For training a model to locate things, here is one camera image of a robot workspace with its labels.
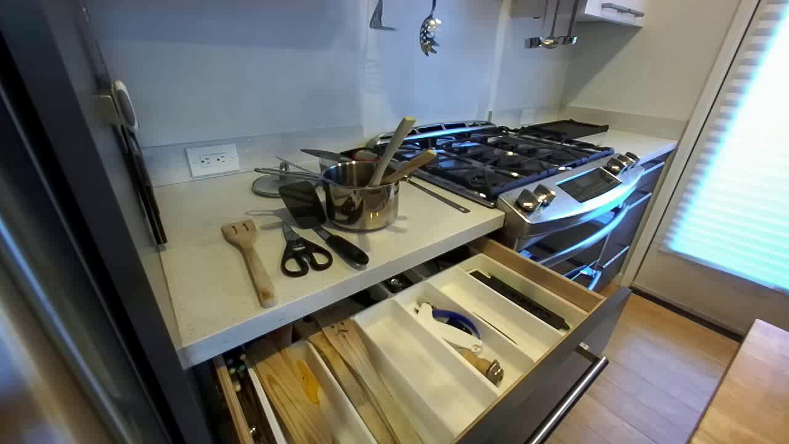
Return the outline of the stainless steel gas stove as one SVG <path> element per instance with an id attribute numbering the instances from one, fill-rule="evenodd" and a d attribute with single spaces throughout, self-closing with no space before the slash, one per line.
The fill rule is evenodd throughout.
<path id="1" fill-rule="evenodd" d="M 392 164 L 437 152 L 416 178 L 505 221 L 495 239 L 568 279 L 600 289 L 627 265 L 674 141 L 553 121 L 416 127 Z"/>

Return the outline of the long metal rod on counter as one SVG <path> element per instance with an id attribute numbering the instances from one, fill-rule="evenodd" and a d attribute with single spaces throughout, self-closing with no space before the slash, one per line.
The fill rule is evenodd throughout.
<path id="1" fill-rule="evenodd" d="M 416 180 L 412 180 L 412 178 L 405 178 L 405 182 L 410 182 L 412 189 L 416 189 L 416 190 L 427 192 L 430 198 L 433 198 L 433 200 L 440 200 L 440 202 L 445 202 L 445 205 L 453 207 L 456 213 L 463 213 L 463 216 L 469 216 L 469 213 L 470 213 L 470 211 L 469 211 L 469 207 L 463 207 L 462 202 L 453 202 L 452 198 L 447 198 L 447 196 L 441 196 L 441 192 L 437 192 L 437 190 L 431 190 L 431 189 L 427 189 L 427 185 L 421 185 L 421 182 L 416 182 Z"/>

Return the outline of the black spatula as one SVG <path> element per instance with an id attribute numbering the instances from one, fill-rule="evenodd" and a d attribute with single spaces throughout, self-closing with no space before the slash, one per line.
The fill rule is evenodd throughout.
<path id="1" fill-rule="evenodd" d="M 289 207 L 290 217 L 299 228 L 313 229 L 343 261 L 356 269 L 369 265 L 369 258 L 356 247 L 352 243 L 334 235 L 326 228 L 326 211 L 318 200 L 318 192 L 310 182 L 289 182 L 279 189 L 283 205 Z"/>

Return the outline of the wooden spoon in pot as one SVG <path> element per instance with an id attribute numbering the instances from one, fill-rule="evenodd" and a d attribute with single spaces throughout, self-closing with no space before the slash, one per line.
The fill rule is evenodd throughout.
<path id="1" fill-rule="evenodd" d="M 399 121 L 399 127 L 395 128 L 389 143 L 385 147 L 382 157 L 377 158 L 372 178 L 369 178 L 367 185 L 380 185 L 382 182 L 382 175 L 385 175 L 389 161 L 395 158 L 395 154 L 399 152 L 403 141 L 410 136 L 414 123 L 416 123 L 416 118 L 412 118 L 412 117 L 405 117 Z"/>

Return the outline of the white and blue drawer utensil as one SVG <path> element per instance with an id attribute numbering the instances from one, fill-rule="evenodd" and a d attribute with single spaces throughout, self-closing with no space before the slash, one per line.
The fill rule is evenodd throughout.
<path id="1" fill-rule="evenodd" d="M 458 312 L 445 312 L 427 301 L 414 306 L 420 324 L 448 343 L 463 360 L 469 360 L 494 385 L 504 383 L 504 366 L 485 354 L 479 329 Z"/>

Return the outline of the black knife in drawer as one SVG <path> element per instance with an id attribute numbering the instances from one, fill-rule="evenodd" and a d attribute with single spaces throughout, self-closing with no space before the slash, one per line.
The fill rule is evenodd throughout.
<path id="1" fill-rule="evenodd" d="M 509 286 L 505 282 L 500 282 L 494 274 L 483 274 L 483 272 L 470 272 L 470 276 L 482 284 L 485 284 L 488 289 L 498 292 L 500 296 L 505 296 L 509 301 L 512 301 L 515 306 L 520 306 L 523 312 L 537 316 L 541 322 L 546 322 L 548 327 L 558 329 L 558 332 L 570 332 L 570 324 L 558 316 L 555 312 L 541 306 L 537 301 L 533 301 L 531 296 L 520 293 L 517 289 Z"/>

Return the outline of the glass pot lid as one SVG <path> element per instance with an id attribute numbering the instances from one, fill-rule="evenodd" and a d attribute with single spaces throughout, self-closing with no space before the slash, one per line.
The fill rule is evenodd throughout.
<path id="1" fill-rule="evenodd" d="M 310 174 L 294 171 L 289 164 L 279 164 L 277 168 L 257 168 L 257 178 L 251 180 L 251 192 L 258 198 L 277 198 L 281 185 L 290 182 L 310 182 L 318 178 Z"/>

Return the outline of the open wooden cutlery drawer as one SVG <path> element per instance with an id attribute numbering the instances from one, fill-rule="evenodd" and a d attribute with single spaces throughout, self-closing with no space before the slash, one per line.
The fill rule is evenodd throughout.
<path id="1" fill-rule="evenodd" d="M 494 274 L 570 324 L 558 332 L 470 272 Z M 629 298 L 605 296 L 483 239 L 447 265 L 340 301 L 212 363 L 239 444 L 546 444 L 606 371 Z M 504 366 L 494 385 L 414 316 L 458 312 Z"/>

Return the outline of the wooden slotted spatula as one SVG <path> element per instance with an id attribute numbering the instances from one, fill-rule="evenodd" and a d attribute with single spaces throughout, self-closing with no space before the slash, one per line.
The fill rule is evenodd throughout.
<path id="1" fill-rule="evenodd" d="M 257 254 L 258 229 L 251 221 L 239 221 L 220 228 L 223 237 L 242 254 L 257 301 L 268 309 L 277 303 L 271 279 Z"/>

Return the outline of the black handled scissors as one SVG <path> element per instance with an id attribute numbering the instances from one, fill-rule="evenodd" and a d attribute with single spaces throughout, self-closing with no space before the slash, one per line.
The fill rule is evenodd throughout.
<path id="1" fill-rule="evenodd" d="M 289 222 L 281 226 L 281 232 L 286 239 L 281 272 L 286 276 L 306 276 L 309 272 L 326 272 L 334 266 L 334 254 L 302 237 Z"/>

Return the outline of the white wall power outlet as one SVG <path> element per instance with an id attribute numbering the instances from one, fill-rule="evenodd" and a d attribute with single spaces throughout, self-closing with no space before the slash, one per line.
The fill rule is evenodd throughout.
<path id="1" fill-rule="evenodd" d="M 187 165 L 196 178 L 234 174 L 239 154 L 234 143 L 187 148 Z"/>

